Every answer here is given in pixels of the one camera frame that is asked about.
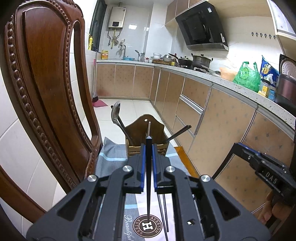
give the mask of silver screw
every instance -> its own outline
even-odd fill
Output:
[[[123,170],[124,172],[131,172],[131,171],[133,170],[133,168],[132,168],[131,166],[129,166],[129,165],[126,165],[126,166],[124,166],[124,167],[122,168],[122,170]]]
[[[173,166],[168,166],[168,167],[166,167],[166,171],[167,171],[167,172],[172,173],[172,172],[174,172],[175,170],[176,170],[176,168],[174,168]]]
[[[88,177],[87,177],[87,180],[89,181],[89,182],[95,182],[96,181],[96,179],[97,179],[97,177],[96,177],[96,175],[89,175]]]
[[[204,183],[207,183],[211,180],[210,176],[209,175],[202,175],[200,177],[200,179],[204,182]]]

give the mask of window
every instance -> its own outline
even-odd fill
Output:
[[[93,38],[92,50],[96,51],[99,49],[101,32],[103,27],[103,21],[106,13],[107,5],[105,0],[98,0],[96,3],[96,8],[94,10],[94,15],[91,21],[91,28],[89,34]]]

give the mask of blue snack bag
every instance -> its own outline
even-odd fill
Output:
[[[271,86],[276,87],[279,72],[274,67],[272,67],[263,56],[260,77],[261,79],[268,80],[271,83]]]

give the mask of countertop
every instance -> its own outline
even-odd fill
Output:
[[[282,119],[284,122],[286,122],[293,130],[295,130],[296,118],[292,114],[290,114],[288,111],[286,111],[284,108],[280,107],[275,102],[259,95],[258,93],[254,92],[250,89],[247,89],[241,85],[237,85],[231,81],[222,79],[220,77],[213,76],[211,74],[201,73],[201,72],[194,71],[191,69],[183,69],[180,67],[174,67],[174,66],[169,66],[169,65],[144,63],[144,62],[137,62],[137,61],[97,60],[97,63],[119,63],[119,64],[136,64],[136,65],[155,66],[155,67],[161,67],[163,69],[171,69],[174,71],[178,71],[181,73],[193,75],[193,76],[208,80],[212,83],[221,85],[225,88],[235,91],[235,92],[247,97],[248,99],[258,103],[260,106],[264,107],[265,109],[269,110],[274,115],[278,116],[280,119]]]

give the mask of round logo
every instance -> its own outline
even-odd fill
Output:
[[[152,238],[158,235],[163,228],[159,218],[150,214],[148,222],[147,215],[139,216],[133,222],[133,230],[143,238]]]

